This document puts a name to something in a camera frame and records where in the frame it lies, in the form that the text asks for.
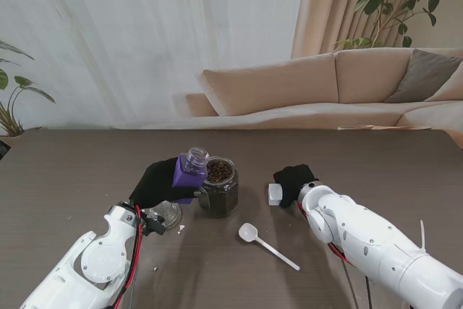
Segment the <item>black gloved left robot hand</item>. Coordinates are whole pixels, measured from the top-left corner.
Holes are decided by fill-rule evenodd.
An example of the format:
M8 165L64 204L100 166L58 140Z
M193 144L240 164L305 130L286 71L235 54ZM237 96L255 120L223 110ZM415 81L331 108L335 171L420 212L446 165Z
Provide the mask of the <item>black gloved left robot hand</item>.
M129 201L141 209L153 208L163 201L191 200L199 186L173 187L177 158L157 161L144 172Z

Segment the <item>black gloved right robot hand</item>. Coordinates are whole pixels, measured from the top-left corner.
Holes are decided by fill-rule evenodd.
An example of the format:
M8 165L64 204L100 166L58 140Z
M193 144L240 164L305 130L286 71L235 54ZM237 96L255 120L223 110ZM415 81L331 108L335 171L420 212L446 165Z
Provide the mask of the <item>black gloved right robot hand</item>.
M300 190L308 183L318 179L310 170L307 164L286 166L281 171L273 174L276 184L282 188L282 199L279 203L281 208L288 208L299 197Z

